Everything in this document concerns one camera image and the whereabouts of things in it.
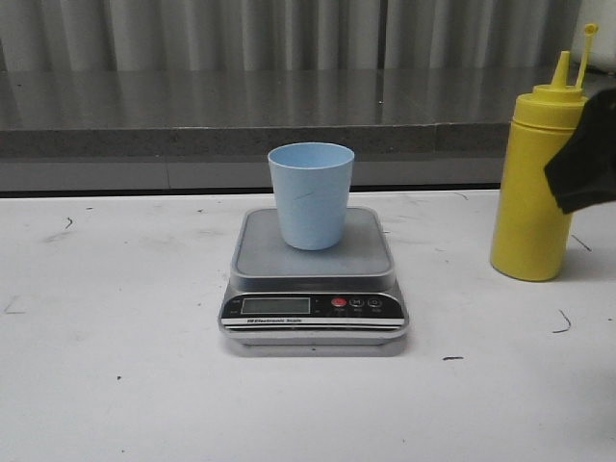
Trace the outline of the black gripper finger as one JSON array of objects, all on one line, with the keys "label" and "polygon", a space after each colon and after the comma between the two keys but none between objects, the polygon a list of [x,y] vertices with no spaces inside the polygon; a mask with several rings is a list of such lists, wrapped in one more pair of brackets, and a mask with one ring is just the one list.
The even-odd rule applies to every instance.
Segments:
[{"label": "black gripper finger", "polygon": [[557,207],[565,214],[615,200],[615,90],[584,105],[574,134],[544,168]]}]

